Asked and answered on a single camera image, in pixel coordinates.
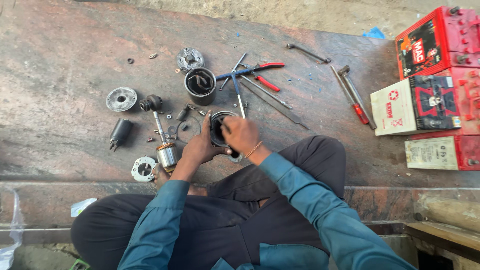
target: wrench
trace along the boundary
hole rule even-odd
[[[332,61],[330,58],[323,59],[322,57],[320,57],[320,56],[318,56],[318,55],[316,55],[316,54],[313,54],[313,53],[307,51],[306,49],[304,49],[303,47],[300,47],[300,46],[298,46],[298,45],[295,45],[295,44],[287,44],[287,49],[293,49],[293,48],[297,48],[297,49],[303,51],[304,53],[306,53],[306,54],[308,54],[308,55],[311,55],[311,56],[313,56],[313,57],[315,57],[315,58],[318,58],[318,59],[320,59],[320,61],[322,61],[322,62],[325,63],[325,64],[328,64],[328,63],[330,63],[330,62]]]

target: plastic bag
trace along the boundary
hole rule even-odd
[[[14,244],[0,249],[0,270],[8,270],[13,264],[13,254],[15,250],[22,245],[22,235],[24,233],[24,216],[20,211],[20,198],[15,190],[12,190],[15,196],[13,207],[13,219],[10,224],[10,238]]]
[[[87,208],[87,206],[91,205],[91,204],[94,203],[96,200],[98,200],[98,199],[97,199],[97,198],[86,199],[86,200],[83,201],[83,202],[79,202],[79,203],[76,203],[76,204],[72,205],[70,216],[71,216],[72,218],[78,217],[78,215],[80,215],[80,213],[81,213],[83,210],[85,210],[85,208]]]

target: man's left hand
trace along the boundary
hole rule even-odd
[[[209,162],[216,155],[230,155],[232,150],[228,147],[214,147],[210,137],[212,111],[205,116],[202,132],[194,136],[183,150],[182,159],[200,165]]]

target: red-handled pliers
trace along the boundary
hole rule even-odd
[[[244,64],[244,63],[240,63],[240,65],[246,67],[246,68],[253,68],[253,72],[255,71],[260,71],[260,70],[264,70],[264,69],[269,69],[269,68],[282,68],[285,66],[284,63],[267,63],[267,64],[263,64],[263,65],[260,65],[260,64],[257,64],[256,66],[252,67],[250,65],[247,65],[247,64]],[[276,87],[275,85],[271,84],[270,82],[268,82],[267,80],[265,80],[265,78],[263,78],[262,76],[256,76],[255,77],[255,80],[259,80],[262,84],[264,84],[266,87],[272,89],[273,91],[275,92],[280,92],[280,88]]]

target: battery label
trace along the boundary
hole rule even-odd
[[[409,77],[437,65],[441,59],[440,41],[435,38],[436,18],[397,41],[403,77]]]
[[[407,167],[458,171],[454,137],[406,141]]]

